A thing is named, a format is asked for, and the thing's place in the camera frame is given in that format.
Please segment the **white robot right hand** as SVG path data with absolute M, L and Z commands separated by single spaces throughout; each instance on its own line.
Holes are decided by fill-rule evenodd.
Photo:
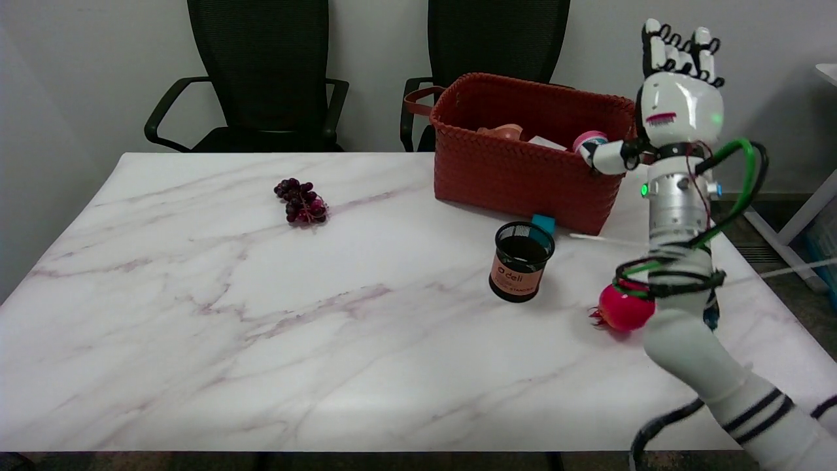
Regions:
M 706 27 L 690 37 L 657 19 L 641 31 L 645 80 L 638 90 L 632 138 L 578 137 L 574 152 L 601 174 L 622 174 L 666 158 L 677 146 L 715 143 L 725 119 L 725 79 L 715 71 L 721 40 Z

